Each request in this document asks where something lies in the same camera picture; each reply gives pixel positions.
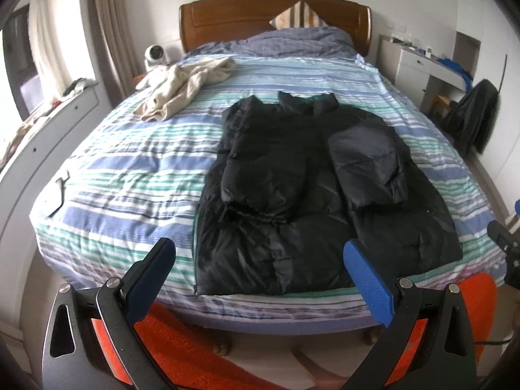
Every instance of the clothing on windowsill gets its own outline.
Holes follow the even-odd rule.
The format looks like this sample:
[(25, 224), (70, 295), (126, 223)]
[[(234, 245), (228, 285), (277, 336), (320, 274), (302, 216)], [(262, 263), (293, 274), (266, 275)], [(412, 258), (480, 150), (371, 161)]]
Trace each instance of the clothing on windowsill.
[(10, 141), (6, 141), (0, 148), (0, 172), (7, 165), (9, 160), (14, 156), (19, 148), (23, 148), (30, 138), (40, 129), (41, 126), (49, 119), (48, 115), (54, 110), (54, 106), (47, 105), (44, 109), (40, 107), (35, 113), (25, 120), (15, 132)]
[(71, 99), (73, 96), (81, 93), (85, 88), (97, 85), (97, 83), (98, 82), (95, 79), (85, 79), (84, 77), (76, 79), (66, 88), (66, 90), (64, 90), (61, 102)]

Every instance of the pillow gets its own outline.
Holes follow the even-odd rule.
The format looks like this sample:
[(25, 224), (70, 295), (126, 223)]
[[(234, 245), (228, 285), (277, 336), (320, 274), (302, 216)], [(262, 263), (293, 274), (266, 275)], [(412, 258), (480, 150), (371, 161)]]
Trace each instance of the pillow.
[(269, 23), (278, 30), (328, 26), (305, 1), (299, 1), (294, 6), (289, 7)]

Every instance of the beige curtain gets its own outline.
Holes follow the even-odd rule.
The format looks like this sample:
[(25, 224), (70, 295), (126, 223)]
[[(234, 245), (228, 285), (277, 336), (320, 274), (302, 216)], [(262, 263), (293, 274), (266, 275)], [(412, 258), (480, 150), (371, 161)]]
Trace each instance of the beige curtain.
[(31, 53), (45, 101), (59, 100), (71, 79), (59, 63), (47, 0), (30, 1), (28, 28)]
[(94, 0), (105, 54), (121, 100), (135, 92), (139, 67), (130, 38), (124, 0)]

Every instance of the black jacket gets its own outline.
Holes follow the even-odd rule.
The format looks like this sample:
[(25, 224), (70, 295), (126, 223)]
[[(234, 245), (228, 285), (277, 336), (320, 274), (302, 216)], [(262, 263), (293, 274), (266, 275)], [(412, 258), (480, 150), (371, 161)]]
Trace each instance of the black jacket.
[(444, 200), (378, 116), (280, 92), (223, 120), (196, 218), (198, 294), (352, 286), (342, 252), (354, 237), (396, 277), (462, 257)]
[(495, 121), (497, 100), (497, 88), (484, 79), (443, 120), (442, 128), (454, 138), (453, 146), (462, 157), (473, 145), (483, 152)]

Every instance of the white fan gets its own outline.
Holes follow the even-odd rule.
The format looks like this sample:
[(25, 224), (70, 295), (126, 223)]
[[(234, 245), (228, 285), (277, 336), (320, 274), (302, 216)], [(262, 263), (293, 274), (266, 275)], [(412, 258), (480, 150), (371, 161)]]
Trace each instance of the white fan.
[(146, 71), (150, 72), (158, 66), (167, 64), (166, 53), (160, 45), (151, 45), (145, 51)]

